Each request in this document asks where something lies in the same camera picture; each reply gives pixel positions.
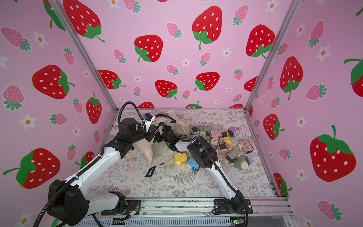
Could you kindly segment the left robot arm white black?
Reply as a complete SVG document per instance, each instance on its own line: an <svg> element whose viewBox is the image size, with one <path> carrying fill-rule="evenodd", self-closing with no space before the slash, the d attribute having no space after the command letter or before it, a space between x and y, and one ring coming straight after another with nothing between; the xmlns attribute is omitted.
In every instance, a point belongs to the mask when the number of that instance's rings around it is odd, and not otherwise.
<svg viewBox="0 0 363 227"><path fill-rule="evenodd" d="M142 139L151 141L156 130L157 126L152 125L148 131L139 129L129 135L119 132L111 142L104 146L104 151L81 170L64 181L54 181L49 188L48 202L35 220L34 226L39 226L46 213L63 224L74 226L84 217L102 211L114 211L116 214L129 211L125 195L119 192L109 192L106 195L89 199L85 198L85 195L90 186L110 166L134 148L134 143Z"/></svg>

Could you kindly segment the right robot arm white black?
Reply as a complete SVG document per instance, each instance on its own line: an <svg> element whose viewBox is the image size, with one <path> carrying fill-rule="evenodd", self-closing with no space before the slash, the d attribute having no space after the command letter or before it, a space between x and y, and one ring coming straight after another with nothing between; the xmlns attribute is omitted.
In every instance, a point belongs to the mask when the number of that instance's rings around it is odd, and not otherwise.
<svg viewBox="0 0 363 227"><path fill-rule="evenodd" d="M166 143L172 151L189 152L200 168L207 170L222 190L222 204L215 204L212 214L240 214L248 216L249 204L224 172L216 150L203 138L186 133L175 133L170 125L164 122L151 126L155 142Z"/></svg>

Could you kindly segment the cream canvas tote bag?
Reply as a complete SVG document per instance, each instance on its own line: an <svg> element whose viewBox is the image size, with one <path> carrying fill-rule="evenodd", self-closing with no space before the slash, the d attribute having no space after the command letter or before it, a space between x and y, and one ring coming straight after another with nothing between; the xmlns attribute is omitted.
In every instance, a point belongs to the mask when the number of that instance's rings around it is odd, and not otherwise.
<svg viewBox="0 0 363 227"><path fill-rule="evenodd" d="M170 120L166 117L158 117L156 118L156 126L158 126L160 122L163 122L166 126L171 126L171 129L176 136L186 135L187 139L191 138L190 133L185 127L185 124L178 118L175 111L169 110L164 114L167 114L175 119L176 123L170 123ZM176 155L178 152L170 149L165 141L157 142L156 136L154 136L154 138L150 142L146 139L142 139L136 142L135 145L146 157L147 166L149 168L164 164L165 162L173 158L174 155Z"/></svg>

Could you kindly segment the pink pencil sharpener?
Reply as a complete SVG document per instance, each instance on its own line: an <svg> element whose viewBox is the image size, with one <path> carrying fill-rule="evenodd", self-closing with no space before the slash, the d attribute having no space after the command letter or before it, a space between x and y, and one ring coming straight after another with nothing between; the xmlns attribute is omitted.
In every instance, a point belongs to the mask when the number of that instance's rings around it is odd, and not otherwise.
<svg viewBox="0 0 363 227"><path fill-rule="evenodd" d="M237 144L237 148L245 155L252 153L254 150L252 144L248 140L240 141Z"/></svg>
<svg viewBox="0 0 363 227"><path fill-rule="evenodd" d="M219 143L217 145L218 155L226 155L229 152L229 146L226 143Z"/></svg>
<svg viewBox="0 0 363 227"><path fill-rule="evenodd" d="M213 144L218 144L219 140L221 138L221 131L219 130L213 130L211 132L210 142Z"/></svg>

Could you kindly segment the grey green pencil sharpener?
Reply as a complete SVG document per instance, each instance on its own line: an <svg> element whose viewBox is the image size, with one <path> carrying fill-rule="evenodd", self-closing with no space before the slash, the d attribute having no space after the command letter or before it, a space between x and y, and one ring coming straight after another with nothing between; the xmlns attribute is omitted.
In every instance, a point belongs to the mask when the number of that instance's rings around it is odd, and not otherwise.
<svg viewBox="0 0 363 227"><path fill-rule="evenodd" d="M201 126L199 128L199 135L206 140L210 139L211 135L211 127L210 126Z"/></svg>

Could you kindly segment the bright blue pencil sharpener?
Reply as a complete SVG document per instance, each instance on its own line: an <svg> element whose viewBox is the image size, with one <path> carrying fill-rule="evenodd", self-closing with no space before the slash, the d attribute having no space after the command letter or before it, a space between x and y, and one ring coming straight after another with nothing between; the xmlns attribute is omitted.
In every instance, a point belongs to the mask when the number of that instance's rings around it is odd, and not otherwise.
<svg viewBox="0 0 363 227"><path fill-rule="evenodd" d="M187 163L185 164L185 168L191 170L194 173L197 173L200 166L194 158L189 158Z"/></svg>

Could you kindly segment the purple pencil sharpener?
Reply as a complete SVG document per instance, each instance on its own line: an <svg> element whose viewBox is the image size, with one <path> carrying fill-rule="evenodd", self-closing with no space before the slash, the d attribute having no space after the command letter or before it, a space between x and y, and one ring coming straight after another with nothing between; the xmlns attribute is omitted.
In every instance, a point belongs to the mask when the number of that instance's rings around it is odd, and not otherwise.
<svg viewBox="0 0 363 227"><path fill-rule="evenodd" d="M237 137L239 135L239 132L240 132L240 127L230 127L228 130L227 130L228 134L230 137Z"/></svg>

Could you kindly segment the yellow pencil sharpener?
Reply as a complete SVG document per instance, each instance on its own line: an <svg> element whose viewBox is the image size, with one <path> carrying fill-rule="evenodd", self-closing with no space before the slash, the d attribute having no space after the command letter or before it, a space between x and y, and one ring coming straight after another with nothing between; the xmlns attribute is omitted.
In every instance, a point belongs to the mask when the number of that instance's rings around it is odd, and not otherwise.
<svg viewBox="0 0 363 227"><path fill-rule="evenodd" d="M186 153L178 153L174 155L174 162L177 167L185 166L188 161L188 157Z"/></svg>
<svg viewBox="0 0 363 227"><path fill-rule="evenodd" d="M228 133L228 131L221 132L222 140L227 144L228 146L235 147L235 145L232 143L231 137Z"/></svg>

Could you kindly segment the mint green pencil sharpener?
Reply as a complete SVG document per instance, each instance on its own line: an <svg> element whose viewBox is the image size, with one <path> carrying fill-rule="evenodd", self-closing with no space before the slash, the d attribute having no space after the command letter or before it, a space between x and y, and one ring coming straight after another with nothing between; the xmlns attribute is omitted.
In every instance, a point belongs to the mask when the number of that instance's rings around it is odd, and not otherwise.
<svg viewBox="0 0 363 227"><path fill-rule="evenodd" d="M193 135L195 135L195 136L199 136L200 135L200 130L199 130L199 128L197 126L192 126L190 128L190 130L191 130L191 133Z"/></svg>

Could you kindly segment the grey green blue sharpener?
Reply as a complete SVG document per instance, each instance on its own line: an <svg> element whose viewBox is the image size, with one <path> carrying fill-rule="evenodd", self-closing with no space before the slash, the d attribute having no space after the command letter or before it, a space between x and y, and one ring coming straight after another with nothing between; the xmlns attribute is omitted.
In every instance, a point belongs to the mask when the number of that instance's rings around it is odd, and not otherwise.
<svg viewBox="0 0 363 227"><path fill-rule="evenodd" d="M239 156L233 163L234 167L240 170L247 170L250 164L250 159L246 155Z"/></svg>

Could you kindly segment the pale green pencil sharpener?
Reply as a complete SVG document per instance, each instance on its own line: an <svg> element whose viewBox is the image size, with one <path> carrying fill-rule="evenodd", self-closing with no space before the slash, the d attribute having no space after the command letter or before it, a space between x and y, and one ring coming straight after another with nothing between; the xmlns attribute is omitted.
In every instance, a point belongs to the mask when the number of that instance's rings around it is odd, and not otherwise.
<svg viewBox="0 0 363 227"><path fill-rule="evenodd" d="M238 148L231 148L226 155L226 159L230 163L234 163L239 158L240 155L241 155L241 152Z"/></svg>

